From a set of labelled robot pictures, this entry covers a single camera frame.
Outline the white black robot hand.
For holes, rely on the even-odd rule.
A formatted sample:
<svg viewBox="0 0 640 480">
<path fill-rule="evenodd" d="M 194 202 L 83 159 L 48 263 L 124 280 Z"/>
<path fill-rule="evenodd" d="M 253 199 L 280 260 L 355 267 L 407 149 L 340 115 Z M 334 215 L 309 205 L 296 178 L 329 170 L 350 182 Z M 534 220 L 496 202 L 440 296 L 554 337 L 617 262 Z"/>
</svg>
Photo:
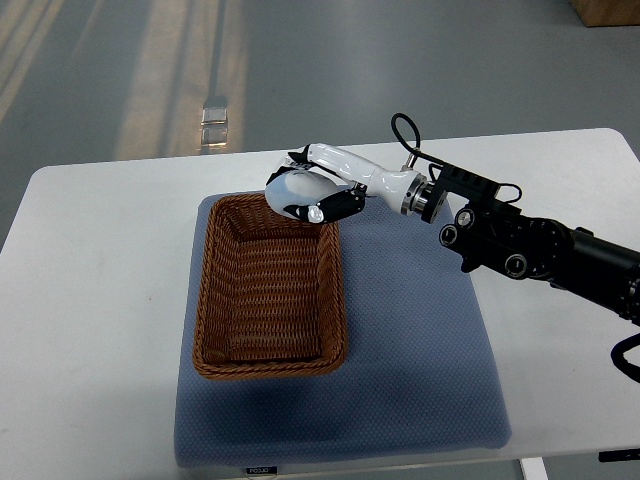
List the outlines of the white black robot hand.
<svg viewBox="0 0 640 480">
<path fill-rule="evenodd" d="M 310 144 L 299 152 L 287 154 L 282 165 L 272 173 L 266 185 L 289 170 L 308 170 L 321 174 L 339 191 L 311 206 L 289 206 L 285 211 L 295 220 L 311 224 L 333 223 L 361 212 L 369 196 L 379 197 L 392 211 L 410 215 L 422 212 L 431 184 L 426 177 L 408 166 L 399 171 L 387 170 L 359 155 L 326 144 Z"/>
</svg>

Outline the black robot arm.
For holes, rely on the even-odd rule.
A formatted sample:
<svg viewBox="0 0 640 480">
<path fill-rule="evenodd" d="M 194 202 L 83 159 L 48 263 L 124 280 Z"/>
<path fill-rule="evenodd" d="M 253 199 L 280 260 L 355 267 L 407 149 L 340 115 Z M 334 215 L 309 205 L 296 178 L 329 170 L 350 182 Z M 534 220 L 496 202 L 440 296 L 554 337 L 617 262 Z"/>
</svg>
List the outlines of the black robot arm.
<svg viewBox="0 0 640 480">
<path fill-rule="evenodd" d="M 524 216 L 498 199 L 501 186 L 495 181 L 452 165 L 436 171 L 433 179 L 417 175 L 402 210 L 431 223 L 447 194 L 466 199 L 453 222 L 439 233 L 441 245 L 461 256 L 462 272 L 484 266 L 514 280 L 546 281 L 638 323 L 638 252 L 584 228 Z"/>
</svg>

